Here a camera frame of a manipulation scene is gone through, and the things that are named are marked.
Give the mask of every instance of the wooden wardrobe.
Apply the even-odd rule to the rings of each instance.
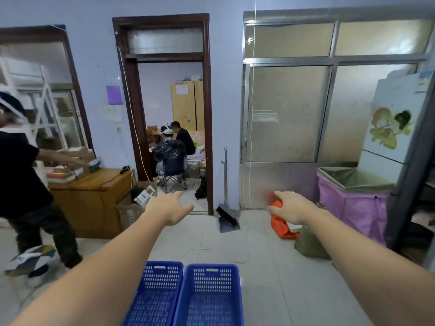
[[[172,115],[186,130],[204,131],[202,80],[171,83]]]

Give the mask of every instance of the black cap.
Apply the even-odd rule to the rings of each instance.
[[[26,111],[18,99],[2,91],[0,91],[0,98],[8,103],[10,106],[12,106],[14,109],[16,109],[19,113],[26,116]],[[3,106],[5,108],[6,113],[14,113],[14,111],[12,111],[8,105],[4,105],[1,100],[0,106]]]

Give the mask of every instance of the orange bag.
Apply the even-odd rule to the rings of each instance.
[[[271,206],[281,208],[282,201],[277,200],[274,203],[272,203]],[[290,229],[288,228],[286,221],[283,218],[276,216],[274,214],[272,214],[271,226],[272,229],[276,232],[276,234],[280,238],[296,239],[299,236],[299,232],[295,232],[295,233],[291,232]]]

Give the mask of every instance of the black t-shirt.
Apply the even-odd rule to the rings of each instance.
[[[38,153],[25,138],[0,131],[0,216],[13,218],[52,203],[33,169]]]
[[[193,144],[192,137],[190,137],[189,132],[186,129],[181,128],[180,131],[177,134],[177,140],[182,141],[184,145],[186,146],[186,151],[188,153],[188,156],[195,153],[196,148]]]

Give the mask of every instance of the frosted glass partition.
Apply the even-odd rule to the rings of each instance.
[[[150,29],[128,32],[132,54],[201,53],[202,30]]]
[[[253,162],[314,161],[328,75],[327,66],[251,69],[247,161],[251,147]]]
[[[393,55],[424,53],[432,32],[430,20],[344,22],[336,55]]]
[[[358,161],[378,80],[416,65],[339,66],[319,161]]]
[[[334,24],[247,26],[245,58],[327,56]]]

